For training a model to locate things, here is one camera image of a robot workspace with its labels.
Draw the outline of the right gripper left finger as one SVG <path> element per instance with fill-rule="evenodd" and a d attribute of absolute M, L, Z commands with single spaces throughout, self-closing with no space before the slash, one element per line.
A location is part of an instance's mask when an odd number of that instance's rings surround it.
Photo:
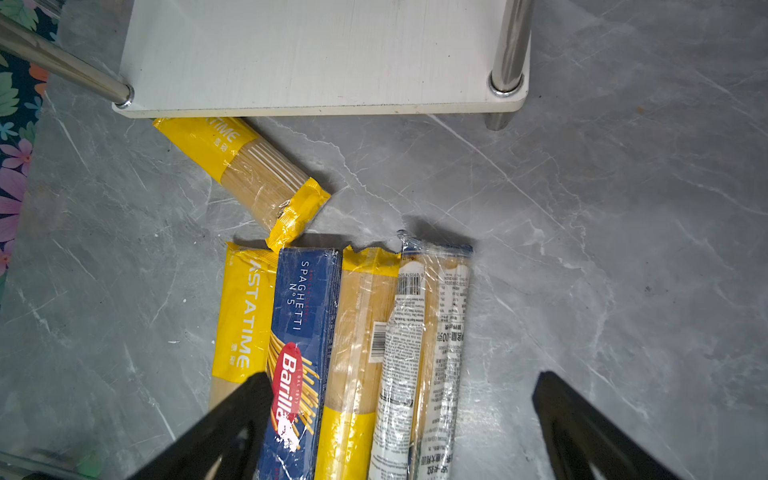
<path fill-rule="evenodd" d="M 257 373 L 155 459 L 134 479 L 253 479 L 273 401 L 271 383 Z"/>

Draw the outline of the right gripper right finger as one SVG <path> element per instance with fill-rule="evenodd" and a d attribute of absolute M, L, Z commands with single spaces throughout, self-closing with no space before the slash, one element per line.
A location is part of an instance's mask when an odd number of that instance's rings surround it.
<path fill-rule="evenodd" d="M 557 479 L 675 479 L 560 376 L 544 371 L 532 395 Z"/>

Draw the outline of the yellow spaghetti bag long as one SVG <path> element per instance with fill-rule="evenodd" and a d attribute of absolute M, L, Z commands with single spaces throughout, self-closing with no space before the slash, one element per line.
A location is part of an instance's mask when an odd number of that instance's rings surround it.
<path fill-rule="evenodd" d="M 316 479 L 367 477 L 399 266 L 397 254 L 379 247 L 343 251 Z"/>

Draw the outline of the blue Barilla spaghetti box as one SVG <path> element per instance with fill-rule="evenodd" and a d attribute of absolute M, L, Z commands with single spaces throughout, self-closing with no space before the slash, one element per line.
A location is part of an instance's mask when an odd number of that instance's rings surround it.
<path fill-rule="evenodd" d="M 273 402 L 259 479 L 312 479 L 330 374 L 342 253 L 284 248 L 278 258 L 266 373 Z"/>

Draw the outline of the clear spaghetti bag label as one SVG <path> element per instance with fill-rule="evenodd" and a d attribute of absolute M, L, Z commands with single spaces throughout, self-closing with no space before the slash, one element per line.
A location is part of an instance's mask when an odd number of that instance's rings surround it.
<path fill-rule="evenodd" d="M 473 250 L 404 230 L 380 381 L 370 479 L 447 479 Z"/>

